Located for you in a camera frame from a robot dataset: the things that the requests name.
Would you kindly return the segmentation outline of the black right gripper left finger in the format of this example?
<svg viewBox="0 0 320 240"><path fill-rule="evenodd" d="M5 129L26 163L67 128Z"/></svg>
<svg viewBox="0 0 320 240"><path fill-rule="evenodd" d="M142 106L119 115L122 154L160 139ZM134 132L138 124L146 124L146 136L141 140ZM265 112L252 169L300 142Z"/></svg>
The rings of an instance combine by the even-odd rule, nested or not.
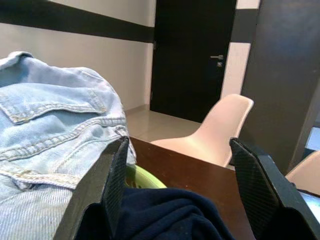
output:
<svg viewBox="0 0 320 240"><path fill-rule="evenodd" d="M55 240L113 240L125 189L129 138L110 143L77 184Z"/></svg>

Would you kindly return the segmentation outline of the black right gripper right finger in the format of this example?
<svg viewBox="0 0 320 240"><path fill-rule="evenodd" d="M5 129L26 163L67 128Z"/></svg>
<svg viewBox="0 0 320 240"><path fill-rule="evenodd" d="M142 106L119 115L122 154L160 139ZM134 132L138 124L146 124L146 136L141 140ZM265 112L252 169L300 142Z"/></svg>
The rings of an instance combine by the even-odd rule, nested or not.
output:
<svg viewBox="0 0 320 240"><path fill-rule="evenodd" d="M320 196L288 181L273 159L238 138L229 145L239 195L257 240L318 240Z"/></svg>

